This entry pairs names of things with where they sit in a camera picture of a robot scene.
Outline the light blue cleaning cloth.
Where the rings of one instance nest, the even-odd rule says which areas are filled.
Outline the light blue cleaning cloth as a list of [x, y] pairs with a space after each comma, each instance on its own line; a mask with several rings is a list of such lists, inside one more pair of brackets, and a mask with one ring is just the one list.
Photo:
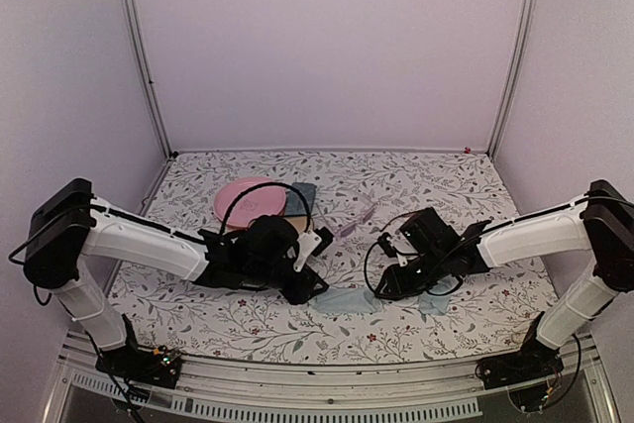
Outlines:
[[380, 301], [361, 288], [329, 288], [312, 299], [311, 306], [323, 314], [372, 314], [382, 309]]

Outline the black beige glasses case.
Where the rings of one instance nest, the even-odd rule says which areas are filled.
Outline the black beige glasses case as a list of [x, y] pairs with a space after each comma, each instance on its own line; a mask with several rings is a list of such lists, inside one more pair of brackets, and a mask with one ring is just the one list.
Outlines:
[[314, 230], [314, 221], [307, 216], [286, 217], [286, 221], [297, 231], [298, 234]]

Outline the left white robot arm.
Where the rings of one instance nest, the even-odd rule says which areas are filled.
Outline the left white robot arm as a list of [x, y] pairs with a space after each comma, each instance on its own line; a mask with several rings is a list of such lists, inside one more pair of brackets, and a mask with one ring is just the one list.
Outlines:
[[46, 289], [126, 377], [148, 366], [134, 332], [107, 301], [84, 263], [103, 257], [165, 271], [208, 288], [278, 290], [303, 304], [328, 285], [308, 264], [333, 242], [310, 217], [303, 231], [279, 215], [261, 215], [246, 229], [189, 234], [113, 206], [97, 197], [91, 181], [76, 178], [31, 218], [27, 240], [8, 260], [32, 286]]

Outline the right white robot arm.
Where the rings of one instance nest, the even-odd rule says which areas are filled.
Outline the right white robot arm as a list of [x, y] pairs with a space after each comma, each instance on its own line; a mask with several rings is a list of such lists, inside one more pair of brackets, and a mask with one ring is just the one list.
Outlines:
[[462, 233], [427, 207], [412, 213], [399, 232], [410, 251], [398, 251], [388, 233], [376, 241], [387, 257], [398, 260], [371, 289], [379, 299], [419, 295], [448, 276], [463, 280], [525, 259], [591, 252], [591, 263], [534, 321], [513, 356], [512, 370], [522, 379], [534, 378], [578, 328], [633, 289], [633, 205], [606, 180], [564, 204], [500, 224], [476, 222]]

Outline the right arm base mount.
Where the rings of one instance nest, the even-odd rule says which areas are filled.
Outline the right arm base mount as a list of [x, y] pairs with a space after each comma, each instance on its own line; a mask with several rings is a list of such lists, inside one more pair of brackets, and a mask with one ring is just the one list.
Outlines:
[[537, 328], [543, 315], [541, 312], [533, 320], [519, 350], [477, 361], [475, 376], [485, 389], [546, 377], [564, 369], [559, 351], [537, 340]]

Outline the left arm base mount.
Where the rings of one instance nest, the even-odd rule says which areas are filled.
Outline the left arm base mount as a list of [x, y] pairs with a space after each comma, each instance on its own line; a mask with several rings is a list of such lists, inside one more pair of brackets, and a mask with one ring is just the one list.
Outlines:
[[95, 368], [120, 377], [125, 382], [175, 389], [182, 367], [181, 352], [167, 346], [152, 350], [141, 348], [132, 323], [126, 315], [122, 318], [126, 331], [123, 346], [114, 350], [99, 350]]

